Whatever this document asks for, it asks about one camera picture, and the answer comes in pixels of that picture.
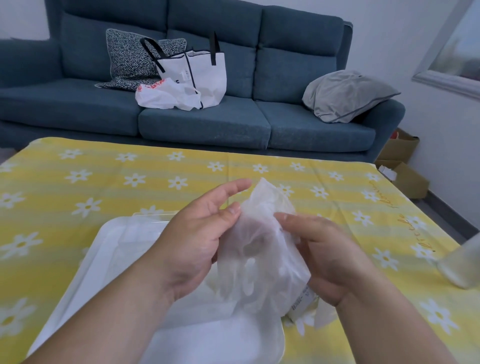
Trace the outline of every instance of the black bag handle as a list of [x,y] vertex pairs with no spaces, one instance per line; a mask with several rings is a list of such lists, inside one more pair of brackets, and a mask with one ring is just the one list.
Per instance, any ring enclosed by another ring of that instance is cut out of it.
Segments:
[[220,45],[216,37],[216,32],[210,34],[210,58],[212,61],[212,66],[216,66],[216,54],[220,53]]
[[162,65],[160,64],[160,62],[158,61],[157,57],[155,57],[153,55],[153,53],[150,51],[150,48],[146,45],[146,43],[150,43],[150,45],[157,51],[158,55],[160,56],[160,59],[165,59],[165,58],[168,58],[165,53],[163,52],[162,50],[162,47],[160,47],[160,45],[155,42],[152,38],[142,38],[140,39],[140,43],[142,44],[142,47],[145,49],[145,51],[148,53],[148,55],[150,56],[150,58],[153,60],[153,62],[155,62],[155,64],[158,66],[158,68],[160,69],[160,71],[162,73],[165,73],[165,69],[162,67]]

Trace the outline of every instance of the white tote bag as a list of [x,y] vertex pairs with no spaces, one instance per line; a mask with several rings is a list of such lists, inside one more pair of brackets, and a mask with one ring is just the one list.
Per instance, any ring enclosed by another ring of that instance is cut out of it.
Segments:
[[[197,89],[202,109],[220,103],[227,90],[227,71],[225,54],[220,51],[216,33],[210,37],[210,50],[190,50],[169,57],[153,39],[143,38],[140,42],[155,62],[162,80],[171,78],[178,84],[187,83]],[[146,43],[152,45],[160,58],[153,55]]]

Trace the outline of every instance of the yellow tablecloth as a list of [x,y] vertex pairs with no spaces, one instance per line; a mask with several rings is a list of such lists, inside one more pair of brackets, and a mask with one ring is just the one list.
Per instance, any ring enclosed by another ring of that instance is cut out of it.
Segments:
[[[104,223],[179,210],[240,177],[265,177],[298,212],[350,232],[458,361],[478,363],[480,292],[452,286],[433,264],[457,243],[373,165],[61,138],[36,140],[0,167],[0,363],[25,357]],[[338,320],[312,325],[310,313],[284,320],[283,363],[353,363]]]

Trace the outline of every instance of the forearm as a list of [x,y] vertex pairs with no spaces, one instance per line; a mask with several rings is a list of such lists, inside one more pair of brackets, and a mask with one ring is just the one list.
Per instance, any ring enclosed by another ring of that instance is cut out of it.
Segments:
[[26,364],[137,363],[173,296],[138,261],[68,320]]
[[337,312],[357,364],[456,364],[415,307],[384,276],[358,285]]

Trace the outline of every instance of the plastic bag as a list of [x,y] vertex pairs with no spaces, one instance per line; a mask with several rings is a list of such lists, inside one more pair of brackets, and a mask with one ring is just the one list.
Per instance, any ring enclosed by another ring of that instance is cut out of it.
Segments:
[[221,238],[218,250],[220,294],[239,301],[251,313],[266,301],[285,315],[305,288],[310,272],[298,252],[296,239],[282,231],[275,212],[295,208],[264,178],[241,204],[237,223]]
[[140,85],[135,92],[138,105],[151,109],[173,109],[190,111],[200,109],[200,92],[189,84],[178,84],[171,78],[155,82],[153,85]]

